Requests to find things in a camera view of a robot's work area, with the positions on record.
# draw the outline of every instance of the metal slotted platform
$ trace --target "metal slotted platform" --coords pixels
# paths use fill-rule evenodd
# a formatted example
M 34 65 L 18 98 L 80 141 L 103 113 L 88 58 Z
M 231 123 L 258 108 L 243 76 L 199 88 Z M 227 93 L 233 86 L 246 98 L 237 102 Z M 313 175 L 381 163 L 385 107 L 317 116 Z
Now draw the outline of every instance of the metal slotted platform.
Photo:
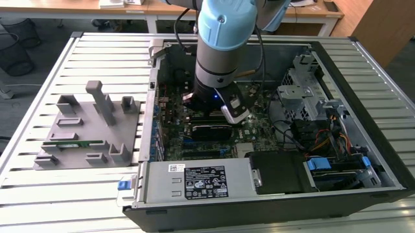
M 410 171 L 415 174 L 415 108 L 359 43 L 347 38 L 277 37 L 265 40 L 319 40 L 369 109 Z M 138 171 L 146 104 L 140 107 L 134 165 L 120 168 L 32 170 L 34 159 L 58 114 L 60 94 L 92 101 L 90 80 L 100 80 L 112 100 L 126 95 L 146 101 L 151 39 L 166 34 L 86 33 L 71 38 L 0 157 L 2 232 L 143 232 L 118 207 L 116 182 Z M 183 38 L 195 39 L 192 35 Z M 335 88 L 327 82 L 337 97 Z M 195 232 L 414 232 L 415 201 L 373 206 L 349 217 L 262 224 Z

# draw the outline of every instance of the wooden desk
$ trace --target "wooden desk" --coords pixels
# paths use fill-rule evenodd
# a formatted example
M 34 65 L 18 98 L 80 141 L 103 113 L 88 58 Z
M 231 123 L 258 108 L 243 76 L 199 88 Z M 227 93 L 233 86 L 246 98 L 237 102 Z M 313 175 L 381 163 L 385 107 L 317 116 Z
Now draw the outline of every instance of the wooden desk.
M 183 10 L 160 0 L 115 9 L 99 9 L 98 0 L 0 0 L 0 17 L 144 19 L 150 33 L 158 33 L 158 20 L 175 20 Z M 319 0 L 313 6 L 290 8 L 283 22 L 323 24 L 319 36 L 330 36 L 342 17 L 343 13 L 327 11 Z M 183 20 L 195 20 L 195 11 L 190 11 Z
M 148 8 L 147 21 L 154 21 L 150 24 L 156 24 L 156 20 L 175 20 L 182 14 L 184 8 L 174 5 L 167 5 L 159 0 L 147 0 Z M 195 20 L 195 11 L 188 11 L 183 20 Z M 337 22 L 343 18 L 345 14 L 342 12 L 330 12 L 325 6 L 323 0 L 313 6 L 298 7 L 294 9 L 289 8 L 283 23 L 315 23 L 323 24 L 319 36 L 330 36 L 331 31 L 337 25 Z
M 99 0 L 0 0 L 0 11 L 28 13 L 72 14 L 127 14 L 126 11 L 143 11 L 148 5 L 126 5 L 124 8 L 100 9 Z
M 0 0 L 0 17 L 146 19 L 148 5 L 100 9 L 99 0 Z
M 354 36 L 386 67 L 415 35 L 414 0 L 334 0 L 346 13 L 333 36 Z

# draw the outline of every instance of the black mesh trash can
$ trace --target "black mesh trash can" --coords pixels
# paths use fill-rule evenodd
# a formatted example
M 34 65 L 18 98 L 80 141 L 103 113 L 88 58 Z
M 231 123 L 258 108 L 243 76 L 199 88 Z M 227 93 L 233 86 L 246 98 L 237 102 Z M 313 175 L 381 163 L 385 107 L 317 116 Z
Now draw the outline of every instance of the black mesh trash can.
M 35 68 L 19 36 L 11 33 L 0 33 L 0 67 L 10 76 L 22 76 Z
M 23 47 L 32 48 L 40 45 L 42 40 L 38 36 L 35 23 L 28 18 L 0 18 L 0 24 L 8 33 L 19 36 Z

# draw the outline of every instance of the black label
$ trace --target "black label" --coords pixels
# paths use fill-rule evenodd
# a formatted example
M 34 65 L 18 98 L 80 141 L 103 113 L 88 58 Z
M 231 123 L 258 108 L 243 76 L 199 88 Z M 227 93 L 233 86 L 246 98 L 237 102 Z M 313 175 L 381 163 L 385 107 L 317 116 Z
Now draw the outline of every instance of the black label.
M 184 169 L 184 190 L 188 200 L 227 198 L 229 184 L 225 166 Z

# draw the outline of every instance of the orange wire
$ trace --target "orange wire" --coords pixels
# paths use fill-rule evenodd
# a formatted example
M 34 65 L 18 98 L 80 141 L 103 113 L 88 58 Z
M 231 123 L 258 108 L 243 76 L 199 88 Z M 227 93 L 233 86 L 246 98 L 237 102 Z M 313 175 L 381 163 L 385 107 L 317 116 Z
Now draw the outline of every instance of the orange wire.
M 319 142 L 319 135 L 321 135 L 321 133 L 322 133 L 322 132 L 326 132 L 326 131 L 330 131 L 330 130 L 329 130 L 329 129 L 319 130 L 319 132 L 318 132 L 318 134 L 317 134 L 317 142 L 315 142 L 315 144 L 318 144 L 318 142 Z
M 341 133 L 341 137 L 345 138 L 347 152 L 350 153 L 350 148 L 351 148 L 350 138 L 343 133 Z

